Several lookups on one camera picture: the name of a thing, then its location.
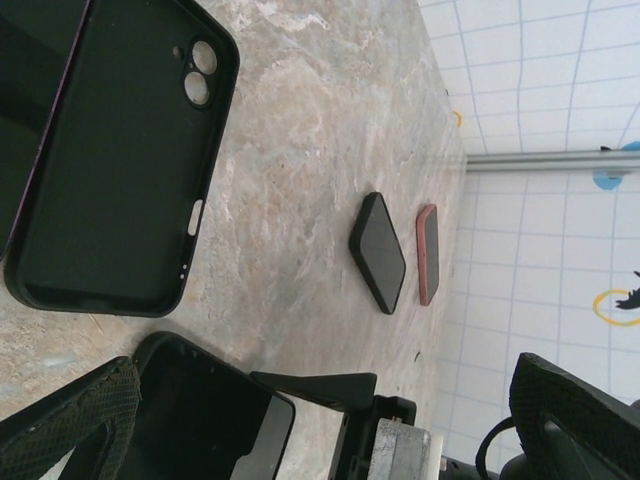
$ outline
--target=phone screen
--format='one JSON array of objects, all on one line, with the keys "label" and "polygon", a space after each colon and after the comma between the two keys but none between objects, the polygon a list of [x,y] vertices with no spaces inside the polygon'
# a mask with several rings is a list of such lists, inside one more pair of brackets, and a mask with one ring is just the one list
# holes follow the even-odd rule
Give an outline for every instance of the phone screen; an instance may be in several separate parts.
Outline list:
[{"label": "phone screen", "polygon": [[0,255],[87,0],[0,1]]}]

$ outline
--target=marble countertop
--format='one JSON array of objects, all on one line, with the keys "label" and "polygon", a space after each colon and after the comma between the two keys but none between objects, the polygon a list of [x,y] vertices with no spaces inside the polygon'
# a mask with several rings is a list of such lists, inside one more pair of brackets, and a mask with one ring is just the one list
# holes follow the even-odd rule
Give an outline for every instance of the marble countertop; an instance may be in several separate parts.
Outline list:
[{"label": "marble countertop", "polygon": [[[240,48],[231,114],[181,305],[167,319],[39,312],[0,289],[0,418],[155,330],[250,371],[371,371],[428,426],[466,157],[415,0],[205,0]],[[348,250],[364,196],[407,261],[393,316]],[[439,209],[440,290],[419,306],[415,219]],[[340,415],[297,403],[280,478],[326,478]]]}]

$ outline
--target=black cable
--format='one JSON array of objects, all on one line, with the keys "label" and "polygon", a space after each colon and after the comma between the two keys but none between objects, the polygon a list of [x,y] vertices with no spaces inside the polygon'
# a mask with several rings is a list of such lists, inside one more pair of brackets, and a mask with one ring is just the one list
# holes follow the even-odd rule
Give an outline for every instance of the black cable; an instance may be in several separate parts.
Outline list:
[{"label": "black cable", "polygon": [[508,430],[510,428],[515,427],[515,423],[513,422],[513,417],[508,417],[498,423],[495,427],[491,429],[487,436],[484,437],[480,447],[478,448],[478,453],[476,454],[476,470],[480,475],[482,480],[488,480],[489,474],[487,473],[487,451],[489,450],[489,445],[494,438],[496,438],[500,433]]}]

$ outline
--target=camera cutout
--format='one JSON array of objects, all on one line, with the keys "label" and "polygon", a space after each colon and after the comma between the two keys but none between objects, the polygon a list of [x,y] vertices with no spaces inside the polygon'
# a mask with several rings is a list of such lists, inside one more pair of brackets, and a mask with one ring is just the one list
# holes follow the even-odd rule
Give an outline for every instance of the camera cutout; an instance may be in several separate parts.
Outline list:
[{"label": "camera cutout", "polygon": [[191,57],[196,68],[205,75],[211,75],[218,68],[218,59],[211,45],[202,40],[195,43]]}]

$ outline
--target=phone case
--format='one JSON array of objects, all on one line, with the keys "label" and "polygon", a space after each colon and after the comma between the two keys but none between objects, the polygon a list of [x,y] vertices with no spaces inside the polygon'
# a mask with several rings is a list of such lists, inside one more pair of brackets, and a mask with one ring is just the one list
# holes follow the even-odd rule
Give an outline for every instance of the phone case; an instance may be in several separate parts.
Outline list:
[{"label": "phone case", "polygon": [[[184,81],[200,41],[217,68],[194,105]],[[238,67],[192,0],[91,2],[8,256],[18,300],[149,317],[177,306]]]},{"label": "phone case", "polygon": [[418,288],[420,305],[428,306],[440,285],[440,263],[438,261],[438,209],[428,205],[420,212],[416,221],[418,241]]},{"label": "phone case", "polygon": [[118,480],[274,479],[291,400],[171,332],[136,349],[142,400]]}]

